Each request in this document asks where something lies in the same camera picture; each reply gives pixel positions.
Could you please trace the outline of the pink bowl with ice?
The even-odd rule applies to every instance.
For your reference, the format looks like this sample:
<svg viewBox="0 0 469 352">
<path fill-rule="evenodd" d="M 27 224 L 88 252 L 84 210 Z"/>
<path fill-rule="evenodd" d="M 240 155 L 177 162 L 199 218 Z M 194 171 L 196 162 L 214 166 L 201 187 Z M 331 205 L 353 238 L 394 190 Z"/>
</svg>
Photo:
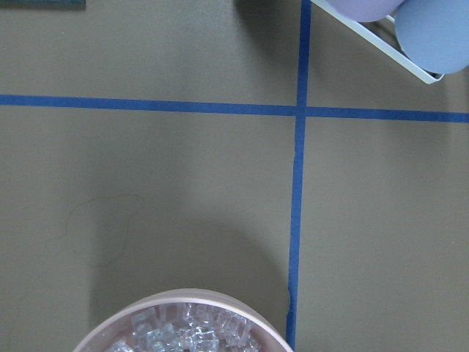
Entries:
<svg viewBox="0 0 469 352">
<path fill-rule="evenodd" d="M 124 308 L 90 332 L 77 351 L 290 351 L 258 312 L 203 289 L 162 292 Z"/>
</svg>

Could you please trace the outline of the blue cup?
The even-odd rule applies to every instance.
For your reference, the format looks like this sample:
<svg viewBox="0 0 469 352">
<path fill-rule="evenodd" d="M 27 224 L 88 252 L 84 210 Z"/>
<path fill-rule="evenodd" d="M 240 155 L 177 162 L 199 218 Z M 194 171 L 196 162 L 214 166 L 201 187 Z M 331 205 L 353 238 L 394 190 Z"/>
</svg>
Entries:
<svg viewBox="0 0 469 352">
<path fill-rule="evenodd" d="M 404 1 L 396 10 L 396 38 L 405 55 L 433 73 L 468 66 L 468 1 Z"/>
</svg>

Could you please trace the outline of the grey folded cloth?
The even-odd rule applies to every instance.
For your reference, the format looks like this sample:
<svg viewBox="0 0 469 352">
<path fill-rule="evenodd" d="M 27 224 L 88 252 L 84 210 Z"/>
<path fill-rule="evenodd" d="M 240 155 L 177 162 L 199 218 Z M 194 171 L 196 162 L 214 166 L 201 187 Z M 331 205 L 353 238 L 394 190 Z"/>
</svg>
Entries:
<svg viewBox="0 0 469 352">
<path fill-rule="evenodd" d="M 86 0 L 1 0 L 1 8 L 68 10 L 85 8 Z"/>
</svg>

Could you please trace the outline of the purple cup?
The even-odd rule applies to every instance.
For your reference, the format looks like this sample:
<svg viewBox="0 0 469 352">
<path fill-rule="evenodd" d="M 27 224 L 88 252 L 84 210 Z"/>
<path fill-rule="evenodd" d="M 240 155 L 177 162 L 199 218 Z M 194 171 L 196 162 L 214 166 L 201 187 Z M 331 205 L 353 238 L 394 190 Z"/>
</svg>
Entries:
<svg viewBox="0 0 469 352">
<path fill-rule="evenodd" d="M 339 14 L 357 22 L 378 21 L 396 10 L 404 0 L 328 0 Z"/>
</svg>

